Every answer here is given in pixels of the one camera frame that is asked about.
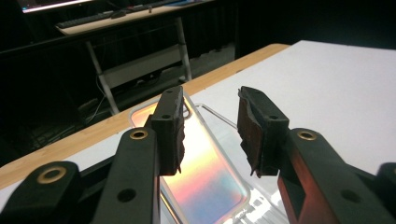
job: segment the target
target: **dark background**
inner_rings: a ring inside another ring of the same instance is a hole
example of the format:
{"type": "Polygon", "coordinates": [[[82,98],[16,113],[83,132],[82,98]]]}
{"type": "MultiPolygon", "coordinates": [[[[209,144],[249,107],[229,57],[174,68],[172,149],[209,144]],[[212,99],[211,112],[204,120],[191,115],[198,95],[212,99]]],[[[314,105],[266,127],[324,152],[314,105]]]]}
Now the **dark background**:
{"type": "MultiPolygon", "coordinates": [[[[25,15],[15,0],[0,1],[0,165],[31,152],[33,130],[39,127],[75,123],[83,127],[78,109],[102,98],[83,41],[59,48],[19,49],[62,38],[54,27],[57,22],[147,2],[113,0],[110,5],[101,0],[25,15]]],[[[302,39],[396,49],[394,0],[230,2],[235,4],[182,17],[191,58],[230,42],[235,43],[235,58],[269,44],[292,45],[302,39]]],[[[103,68],[175,44],[175,27],[170,23],[151,21],[92,39],[103,68]]]]}

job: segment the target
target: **screw hole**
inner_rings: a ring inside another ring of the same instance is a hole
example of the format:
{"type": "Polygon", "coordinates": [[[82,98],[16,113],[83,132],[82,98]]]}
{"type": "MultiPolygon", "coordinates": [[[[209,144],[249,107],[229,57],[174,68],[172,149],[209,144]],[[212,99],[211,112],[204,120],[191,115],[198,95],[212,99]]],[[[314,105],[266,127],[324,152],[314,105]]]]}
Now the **screw hole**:
{"type": "Polygon", "coordinates": [[[146,131],[138,130],[138,131],[132,132],[130,137],[132,139],[143,139],[143,138],[146,138],[148,135],[149,134],[146,131]]]}
{"type": "Polygon", "coordinates": [[[50,167],[38,176],[37,182],[40,184],[50,184],[60,180],[64,175],[66,175],[66,169],[64,167],[50,167]]]}
{"type": "Polygon", "coordinates": [[[317,135],[314,133],[302,131],[302,132],[298,132],[297,134],[300,138],[303,138],[304,140],[313,141],[317,139],[317,135]]]}
{"type": "Polygon", "coordinates": [[[350,189],[341,190],[341,196],[343,196],[343,198],[345,200],[348,200],[348,201],[353,202],[353,203],[360,203],[361,202],[361,197],[359,197],[358,194],[356,194],[355,192],[353,192],[350,189]]]}
{"type": "Polygon", "coordinates": [[[117,195],[117,199],[122,203],[128,203],[136,196],[136,191],[134,189],[123,189],[117,195]]]}

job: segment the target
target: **clear plastic tray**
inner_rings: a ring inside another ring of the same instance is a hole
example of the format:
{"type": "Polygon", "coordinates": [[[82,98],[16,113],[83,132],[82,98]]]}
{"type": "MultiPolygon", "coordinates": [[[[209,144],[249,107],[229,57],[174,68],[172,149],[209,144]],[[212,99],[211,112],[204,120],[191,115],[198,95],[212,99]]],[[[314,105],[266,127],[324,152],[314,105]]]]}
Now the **clear plastic tray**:
{"type": "MultiPolygon", "coordinates": [[[[181,174],[161,178],[162,223],[288,223],[276,178],[249,175],[235,125],[184,98],[186,152],[181,174]]],[[[132,127],[144,125],[159,99],[132,108],[132,127]]]]}

